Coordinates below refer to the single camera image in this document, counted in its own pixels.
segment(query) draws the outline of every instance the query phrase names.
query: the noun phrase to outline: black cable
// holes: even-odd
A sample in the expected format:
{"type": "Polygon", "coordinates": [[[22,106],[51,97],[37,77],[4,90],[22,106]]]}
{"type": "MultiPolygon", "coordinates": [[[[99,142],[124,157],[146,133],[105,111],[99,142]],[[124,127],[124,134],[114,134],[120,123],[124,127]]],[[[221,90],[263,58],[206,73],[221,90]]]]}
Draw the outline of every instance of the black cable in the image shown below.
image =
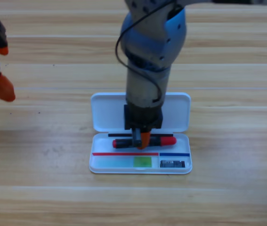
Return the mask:
{"type": "Polygon", "coordinates": [[[127,64],[125,64],[119,57],[119,54],[118,54],[118,46],[121,42],[121,39],[122,37],[124,36],[124,34],[126,32],[128,32],[131,28],[133,28],[134,26],[138,25],[140,22],[142,22],[143,20],[145,20],[147,17],[149,17],[150,15],[152,15],[153,13],[159,11],[160,9],[166,7],[167,5],[173,3],[173,2],[176,2],[176,0],[171,0],[171,1],[168,1],[164,4],[162,4],[161,6],[157,7],[156,9],[154,9],[153,11],[151,11],[149,14],[143,16],[142,18],[140,18],[139,20],[137,20],[136,22],[134,22],[132,25],[130,25],[128,28],[126,28],[119,36],[116,44],[115,44],[115,56],[117,58],[117,60],[125,67],[127,67],[129,70],[133,71],[134,73],[140,75],[141,77],[143,77],[144,79],[148,80],[149,82],[151,82],[153,85],[155,85],[157,87],[157,99],[153,100],[153,102],[157,102],[157,101],[160,101],[161,97],[162,97],[162,90],[161,88],[159,87],[159,85],[157,84],[157,82],[152,78],[150,77],[149,75],[147,75],[146,73],[143,74],[143,73],[140,73],[138,71],[136,71],[135,69],[129,67],[127,64]]]}

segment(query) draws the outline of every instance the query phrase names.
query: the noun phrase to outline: red marker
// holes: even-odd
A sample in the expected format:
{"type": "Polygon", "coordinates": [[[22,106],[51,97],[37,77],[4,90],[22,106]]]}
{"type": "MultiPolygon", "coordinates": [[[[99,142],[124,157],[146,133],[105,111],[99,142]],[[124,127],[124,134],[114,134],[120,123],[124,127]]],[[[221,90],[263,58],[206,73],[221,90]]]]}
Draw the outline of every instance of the red marker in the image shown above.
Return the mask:
{"type": "MultiPolygon", "coordinates": [[[[152,137],[150,138],[149,146],[167,146],[176,144],[175,137],[152,137]]],[[[115,139],[113,141],[114,148],[129,148],[133,147],[132,139],[115,139]]]]}

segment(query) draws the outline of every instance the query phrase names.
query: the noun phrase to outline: wooden table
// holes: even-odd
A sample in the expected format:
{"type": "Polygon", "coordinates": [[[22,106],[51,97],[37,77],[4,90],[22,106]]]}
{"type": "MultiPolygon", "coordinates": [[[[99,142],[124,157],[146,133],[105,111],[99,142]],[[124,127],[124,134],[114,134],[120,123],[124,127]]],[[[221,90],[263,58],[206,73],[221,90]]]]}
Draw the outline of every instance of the wooden table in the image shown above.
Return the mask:
{"type": "Polygon", "coordinates": [[[188,7],[170,91],[192,97],[185,176],[89,171],[90,96],[124,91],[122,0],[0,0],[0,226],[267,226],[267,7],[188,7]]]}

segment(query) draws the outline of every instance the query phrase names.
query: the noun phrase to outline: green label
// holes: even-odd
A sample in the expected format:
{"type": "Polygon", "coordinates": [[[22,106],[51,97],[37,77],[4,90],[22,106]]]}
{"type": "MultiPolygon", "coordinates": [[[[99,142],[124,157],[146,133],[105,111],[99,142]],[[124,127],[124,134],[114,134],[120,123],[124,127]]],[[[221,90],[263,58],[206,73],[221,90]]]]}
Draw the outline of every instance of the green label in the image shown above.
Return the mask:
{"type": "Polygon", "coordinates": [[[152,167],[152,158],[134,157],[134,167],[152,167]]]}

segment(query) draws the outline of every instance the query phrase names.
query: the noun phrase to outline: blue line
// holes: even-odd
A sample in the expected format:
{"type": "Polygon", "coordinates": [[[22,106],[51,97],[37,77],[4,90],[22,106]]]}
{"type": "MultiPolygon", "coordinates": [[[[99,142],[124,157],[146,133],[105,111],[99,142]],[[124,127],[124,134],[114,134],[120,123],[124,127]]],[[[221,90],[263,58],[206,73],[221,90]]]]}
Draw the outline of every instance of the blue line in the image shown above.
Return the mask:
{"type": "Polygon", "coordinates": [[[160,153],[160,156],[185,156],[185,157],[190,157],[190,153],[160,153]]]}

